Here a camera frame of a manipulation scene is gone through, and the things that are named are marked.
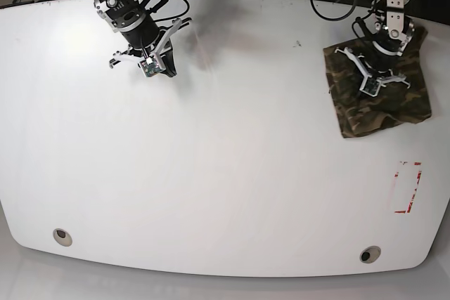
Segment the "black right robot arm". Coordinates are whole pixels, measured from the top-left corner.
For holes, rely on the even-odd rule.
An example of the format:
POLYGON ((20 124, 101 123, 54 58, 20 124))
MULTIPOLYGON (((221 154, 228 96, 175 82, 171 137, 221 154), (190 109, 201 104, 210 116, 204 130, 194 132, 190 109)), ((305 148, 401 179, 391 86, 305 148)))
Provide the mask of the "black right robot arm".
POLYGON ((171 38, 188 26, 192 19, 186 14, 190 10, 187 0, 182 0, 186 10, 178 15, 153 19, 169 0, 94 0, 94 8, 114 32, 127 41, 127 49, 117 51, 109 60, 111 69, 121 62, 131 62, 141 69, 145 77, 164 74, 176 76, 171 38))

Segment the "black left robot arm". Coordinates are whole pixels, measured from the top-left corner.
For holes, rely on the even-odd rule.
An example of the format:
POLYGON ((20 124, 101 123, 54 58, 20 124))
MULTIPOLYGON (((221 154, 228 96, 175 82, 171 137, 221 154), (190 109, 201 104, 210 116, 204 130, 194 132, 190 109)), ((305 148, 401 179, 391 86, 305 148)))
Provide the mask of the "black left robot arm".
POLYGON ((389 83, 410 85, 406 76, 394 68, 402 57, 415 31, 414 22, 405 15, 409 0, 375 0, 370 14, 375 16, 375 32, 371 32, 363 18, 356 18, 364 36, 360 38, 363 51, 355 54, 349 47, 336 48, 336 53, 352 61, 362 76, 359 91, 376 97, 389 83))

